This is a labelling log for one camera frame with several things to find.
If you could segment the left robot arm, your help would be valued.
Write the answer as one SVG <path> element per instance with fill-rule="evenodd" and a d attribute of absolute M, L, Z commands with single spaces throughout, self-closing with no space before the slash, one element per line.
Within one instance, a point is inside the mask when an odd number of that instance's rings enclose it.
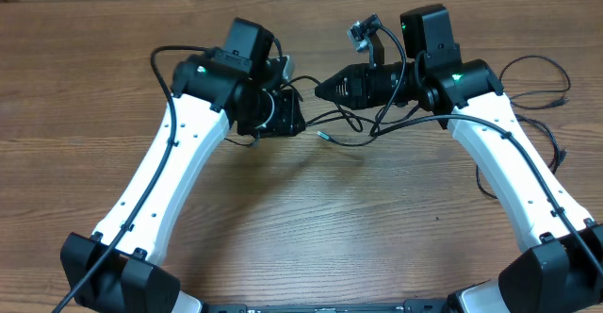
<path fill-rule="evenodd" d="M 89 236 L 70 234 L 60 260 L 66 303 L 96 312 L 201 312 L 163 269 L 173 228 L 204 164 L 231 131 L 253 140 L 305 128 L 289 56 L 262 25 L 237 18 L 220 47 L 190 46 L 160 86 L 165 115 L 122 196 Z"/>

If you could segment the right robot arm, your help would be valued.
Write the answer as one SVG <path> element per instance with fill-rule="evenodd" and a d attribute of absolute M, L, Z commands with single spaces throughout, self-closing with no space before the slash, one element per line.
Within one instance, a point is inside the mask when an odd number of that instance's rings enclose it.
<path fill-rule="evenodd" d="M 410 300 L 409 312 L 576 312 L 602 301 L 602 226 L 564 189 L 513 112 L 486 62 L 463 61 L 447 9 L 400 15 L 401 59 L 386 63 L 377 16 L 353 24 L 350 41 L 367 52 L 315 89 L 350 109 L 416 102 L 428 122 L 450 132 L 474 159 L 512 224 L 519 257 L 497 278 L 445 299 Z"/>

